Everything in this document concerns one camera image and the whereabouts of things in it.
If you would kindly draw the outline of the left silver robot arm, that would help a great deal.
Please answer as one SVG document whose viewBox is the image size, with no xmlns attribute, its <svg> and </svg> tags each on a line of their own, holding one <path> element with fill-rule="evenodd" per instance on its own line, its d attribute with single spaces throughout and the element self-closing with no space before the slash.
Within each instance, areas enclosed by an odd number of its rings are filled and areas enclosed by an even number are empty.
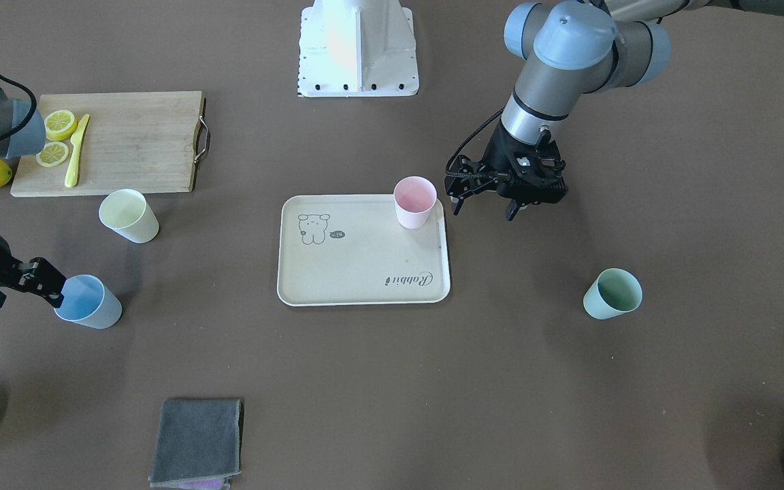
<svg viewBox="0 0 784 490">
<path fill-rule="evenodd" d="M 509 201 L 512 221 L 531 205 L 568 193 L 557 137 L 584 94 L 638 86 L 661 74 L 671 38 L 660 20 L 706 1 L 526 2 L 510 13 L 504 41 L 525 61 L 481 159 L 454 152 L 444 190 L 458 214 L 467 199 L 493 192 Z"/>
</svg>

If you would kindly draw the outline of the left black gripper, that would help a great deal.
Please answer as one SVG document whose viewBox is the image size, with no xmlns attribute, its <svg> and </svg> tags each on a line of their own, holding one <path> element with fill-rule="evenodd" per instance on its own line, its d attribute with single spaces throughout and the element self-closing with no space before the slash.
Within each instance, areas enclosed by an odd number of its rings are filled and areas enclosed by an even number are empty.
<svg viewBox="0 0 784 490">
<path fill-rule="evenodd" d="M 557 203 L 566 197 L 565 167 L 551 131 L 539 129 L 538 142 L 528 144 L 499 123 L 479 161 L 457 154 L 448 162 L 445 193 L 452 197 L 453 214 L 458 215 L 467 198 L 493 191 L 510 199 L 506 220 L 513 221 L 527 205 Z"/>
</svg>

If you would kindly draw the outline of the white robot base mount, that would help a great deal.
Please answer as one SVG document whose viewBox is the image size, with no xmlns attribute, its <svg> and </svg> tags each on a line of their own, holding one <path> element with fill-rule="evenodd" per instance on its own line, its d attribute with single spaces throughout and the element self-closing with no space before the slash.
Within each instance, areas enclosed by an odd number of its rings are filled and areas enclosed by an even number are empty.
<svg viewBox="0 0 784 490">
<path fill-rule="evenodd" d="M 413 12 L 400 2 L 314 1 L 299 19 L 298 96 L 418 93 Z"/>
</svg>

